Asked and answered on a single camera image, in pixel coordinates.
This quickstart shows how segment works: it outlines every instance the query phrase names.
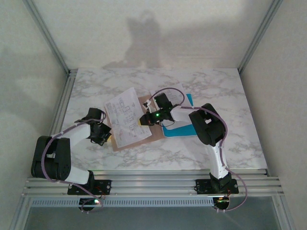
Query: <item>marble surface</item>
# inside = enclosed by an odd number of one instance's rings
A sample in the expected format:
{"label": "marble surface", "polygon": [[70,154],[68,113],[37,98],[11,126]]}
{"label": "marble surface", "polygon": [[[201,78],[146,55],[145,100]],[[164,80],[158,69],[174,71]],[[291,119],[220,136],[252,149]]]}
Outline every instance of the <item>marble surface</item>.
{"label": "marble surface", "polygon": [[[266,169],[267,165],[237,69],[79,69],[63,129],[84,117],[89,107],[104,109],[107,100],[130,87],[145,96],[150,89],[181,82],[195,106],[211,103],[226,121],[224,151],[231,169]],[[209,169],[211,148],[197,137],[165,138],[113,152],[83,140],[72,149],[72,164],[89,170]]]}

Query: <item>white wall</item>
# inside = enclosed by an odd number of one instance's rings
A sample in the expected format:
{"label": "white wall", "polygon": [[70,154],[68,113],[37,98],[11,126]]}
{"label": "white wall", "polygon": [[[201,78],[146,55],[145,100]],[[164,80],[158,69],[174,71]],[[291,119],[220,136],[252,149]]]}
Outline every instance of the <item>white wall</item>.
{"label": "white wall", "polygon": [[242,81],[273,175],[297,229],[306,229],[307,1],[285,0]]}
{"label": "white wall", "polygon": [[35,0],[71,69],[236,68],[272,0]]}
{"label": "white wall", "polygon": [[1,0],[0,21],[0,229],[5,230],[65,78],[21,0]]}

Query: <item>black mounting bracket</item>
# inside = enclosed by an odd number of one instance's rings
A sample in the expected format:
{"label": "black mounting bracket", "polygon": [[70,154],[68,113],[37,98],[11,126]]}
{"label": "black mounting bracket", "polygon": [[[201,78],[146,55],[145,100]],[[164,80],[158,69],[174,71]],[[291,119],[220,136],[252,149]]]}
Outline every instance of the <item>black mounting bracket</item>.
{"label": "black mounting bracket", "polygon": [[[93,188],[90,190],[90,192],[96,196],[100,195],[110,195],[111,191],[111,180],[95,180],[93,184]],[[68,195],[88,195],[85,191],[82,189],[72,186],[67,191]]]}
{"label": "black mounting bracket", "polygon": [[236,179],[231,179],[221,189],[217,189],[212,185],[211,179],[198,179],[195,180],[196,185],[194,190],[198,195],[200,194],[239,194],[239,188]]}

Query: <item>blue folder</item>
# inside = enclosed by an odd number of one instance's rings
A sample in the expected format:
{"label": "blue folder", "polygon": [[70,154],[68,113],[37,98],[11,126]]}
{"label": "blue folder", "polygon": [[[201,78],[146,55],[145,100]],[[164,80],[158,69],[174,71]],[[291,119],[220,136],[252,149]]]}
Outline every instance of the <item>blue folder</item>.
{"label": "blue folder", "polygon": [[[191,105],[193,106],[192,95],[190,93],[187,93],[187,97]],[[174,128],[172,130],[168,130],[166,127],[162,127],[162,129],[164,136],[167,138],[196,136],[196,132],[193,125]]]}

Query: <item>purple cable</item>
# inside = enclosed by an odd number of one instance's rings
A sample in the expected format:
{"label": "purple cable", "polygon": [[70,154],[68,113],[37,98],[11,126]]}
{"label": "purple cable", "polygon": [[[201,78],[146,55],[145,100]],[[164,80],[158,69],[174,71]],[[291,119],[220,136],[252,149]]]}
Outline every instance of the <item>purple cable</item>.
{"label": "purple cable", "polygon": [[[209,114],[215,116],[216,118],[218,118],[218,119],[223,123],[223,125],[224,125],[224,127],[225,127],[225,136],[224,136],[224,138],[221,140],[219,147],[220,147],[220,158],[221,158],[222,166],[225,166],[225,163],[224,163],[224,160],[223,160],[223,154],[222,154],[222,144],[224,143],[224,141],[225,141],[225,139],[226,139],[226,137],[227,137],[227,134],[228,134],[228,127],[227,127],[226,122],[225,122],[218,114],[216,114],[216,113],[214,113],[214,112],[212,112],[212,111],[210,111],[210,110],[208,110],[208,109],[202,108],[202,107],[188,107],[188,106],[182,106],[181,108],[182,108],[182,109],[201,109],[201,110],[203,110],[203,111],[205,111],[205,112],[207,112],[207,113],[209,113]],[[232,210],[237,209],[238,207],[242,206],[242,205],[245,203],[245,201],[246,201],[247,198],[248,198],[248,188],[247,188],[247,186],[246,186],[244,180],[243,180],[238,174],[234,173],[233,171],[231,171],[230,169],[228,169],[228,167],[226,167],[226,166],[225,166],[225,169],[226,169],[228,172],[230,172],[231,174],[235,175],[235,176],[242,182],[242,184],[243,184],[243,186],[244,186],[244,188],[245,188],[245,198],[244,198],[244,200],[243,200],[238,206],[233,207],[233,208],[231,208],[231,209],[226,209],[226,210],[225,210],[226,212],[228,212],[228,211],[232,211]]]}
{"label": "purple cable", "polygon": [[150,101],[154,96],[156,96],[159,92],[161,92],[161,91],[163,91],[163,90],[177,90],[179,93],[181,93],[183,99],[182,99],[182,101],[179,103],[179,105],[182,105],[182,103],[184,102],[184,100],[185,100],[185,98],[186,98],[185,95],[184,95],[184,93],[183,93],[182,91],[180,91],[179,89],[176,89],[176,88],[173,88],[173,87],[166,87],[166,88],[163,88],[163,89],[158,90],[157,92],[155,92],[155,93],[151,96],[151,98],[149,98],[149,101]]}
{"label": "purple cable", "polygon": [[99,119],[89,119],[89,120],[82,121],[82,122],[80,122],[80,123],[75,124],[74,126],[71,126],[71,127],[67,128],[67,129],[65,129],[64,131],[62,131],[62,132],[56,134],[55,136],[53,136],[53,137],[50,139],[50,141],[46,144],[46,147],[45,147],[45,149],[44,149],[44,151],[43,151],[43,154],[42,154],[42,161],[41,161],[42,171],[43,171],[43,174],[44,174],[44,176],[45,176],[45,178],[46,178],[47,180],[49,180],[50,182],[53,182],[53,183],[55,183],[55,182],[60,182],[60,183],[63,183],[63,184],[71,184],[71,185],[74,185],[74,186],[76,186],[76,187],[82,189],[83,191],[85,191],[88,195],[94,197],[95,199],[100,200],[99,197],[95,196],[94,194],[92,194],[90,191],[88,191],[87,189],[83,188],[83,187],[82,187],[81,185],[79,185],[79,184],[70,183],[70,182],[67,182],[67,181],[52,180],[52,179],[48,176],[48,174],[47,174],[47,172],[46,172],[46,169],[45,169],[45,157],[46,157],[47,151],[48,151],[48,149],[49,149],[51,143],[52,143],[55,139],[59,138],[60,136],[64,135],[65,133],[67,133],[67,132],[73,130],[74,128],[76,128],[76,127],[78,127],[78,126],[80,126],[80,125],[83,125],[83,124],[85,124],[85,123],[87,123],[87,122],[89,122],[89,121],[97,121],[97,122],[100,122],[100,123],[101,123],[101,122],[103,122],[103,121],[105,120],[105,118],[106,118],[106,114],[105,114],[105,112],[103,112],[103,118],[102,118],[101,120],[99,120]]}

